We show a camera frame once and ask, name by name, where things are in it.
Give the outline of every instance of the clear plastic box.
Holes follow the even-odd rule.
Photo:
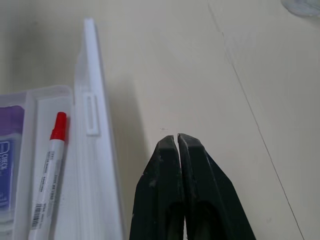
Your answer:
[[[125,224],[116,152],[97,31],[84,21],[74,91],[64,85],[0,96],[0,107],[24,108],[14,221],[0,240],[26,240],[57,112],[68,134],[49,239],[123,240]]]

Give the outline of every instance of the red marker cap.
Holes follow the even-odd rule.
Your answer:
[[[60,111],[56,115],[54,129],[52,130],[52,134],[50,140],[59,139],[64,141],[66,139],[66,126],[67,126],[67,114]]]

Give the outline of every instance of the marker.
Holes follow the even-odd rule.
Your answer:
[[[67,115],[58,112],[46,153],[29,240],[48,240],[65,146]]]

